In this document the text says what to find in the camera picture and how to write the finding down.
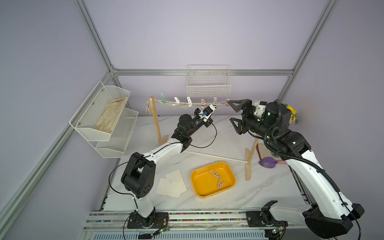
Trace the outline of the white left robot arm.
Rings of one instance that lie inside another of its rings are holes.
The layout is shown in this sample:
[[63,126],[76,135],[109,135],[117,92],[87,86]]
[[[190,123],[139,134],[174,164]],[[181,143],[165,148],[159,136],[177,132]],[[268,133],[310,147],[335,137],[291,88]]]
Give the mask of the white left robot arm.
[[209,105],[203,110],[196,109],[194,115],[184,114],[171,139],[160,147],[145,153],[133,153],[122,174],[121,183],[131,192],[137,205],[134,215],[147,221],[155,217],[155,207],[150,198],[157,164],[185,151],[192,143],[192,135],[201,127],[213,124],[212,115],[216,106]]

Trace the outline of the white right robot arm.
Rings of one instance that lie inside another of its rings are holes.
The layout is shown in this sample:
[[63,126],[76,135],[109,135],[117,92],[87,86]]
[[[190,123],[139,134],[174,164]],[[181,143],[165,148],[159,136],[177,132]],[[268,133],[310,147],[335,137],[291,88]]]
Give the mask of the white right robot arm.
[[239,135],[249,133],[262,139],[272,155],[281,158],[296,173],[314,198],[312,204],[289,206],[269,201],[262,208],[266,225],[290,222],[307,226],[322,239],[347,234],[364,214],[360,204],[352,203],[317,160],[312,147],[298,132],[289,130],[293,112],[279,99],[273,102],[231,100],[228,105],[241,112],[241,119],[230,121]]

